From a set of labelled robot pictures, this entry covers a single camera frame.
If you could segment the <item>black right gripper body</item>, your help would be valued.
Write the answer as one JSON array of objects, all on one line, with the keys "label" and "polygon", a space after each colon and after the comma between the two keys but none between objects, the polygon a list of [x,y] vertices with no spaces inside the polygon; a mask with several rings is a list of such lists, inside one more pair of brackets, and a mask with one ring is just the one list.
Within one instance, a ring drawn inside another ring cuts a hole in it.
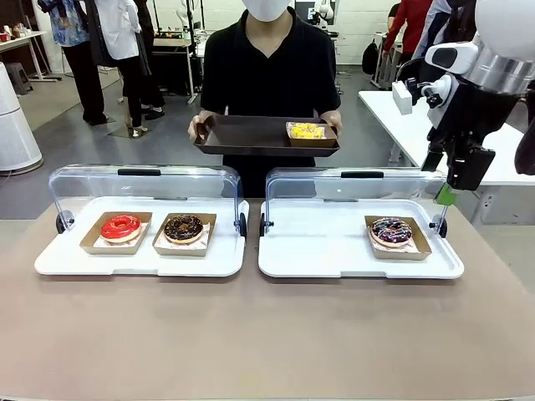
[{"label": "black right gripper body", "polygon": [[463,78],[445,74],[425,87],[432,130],[431,147],[446,147],[463,135],[472,134],[479,145],[499,130],[519,100],[518,94],[488,91]]}]

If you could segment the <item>person's left hand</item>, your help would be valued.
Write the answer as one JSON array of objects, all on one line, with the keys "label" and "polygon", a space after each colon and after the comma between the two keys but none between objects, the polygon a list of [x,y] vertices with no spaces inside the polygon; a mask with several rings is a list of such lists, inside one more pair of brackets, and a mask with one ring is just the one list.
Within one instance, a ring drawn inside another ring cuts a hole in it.
[{"label": "person's left hand", "polygon": [[329,125],[337,136],[342,133],[342,116],[338,110],[324,112],[320,115],[320,119]]}]

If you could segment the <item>person's right hand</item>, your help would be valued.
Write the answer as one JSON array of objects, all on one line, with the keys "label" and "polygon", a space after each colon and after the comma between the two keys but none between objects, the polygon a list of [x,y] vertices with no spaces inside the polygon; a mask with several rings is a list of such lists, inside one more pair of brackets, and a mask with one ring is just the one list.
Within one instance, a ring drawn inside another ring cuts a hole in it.
[{"label": "person's right hand", "polygon": [[206,130],[204,128],[204,123],[211,116],[212,113],[206,110],[202,110],[199,114],[193,116],[188,127],[188,134],[191,142],[195,142],[197,139],[203,140],[205,138]]}]

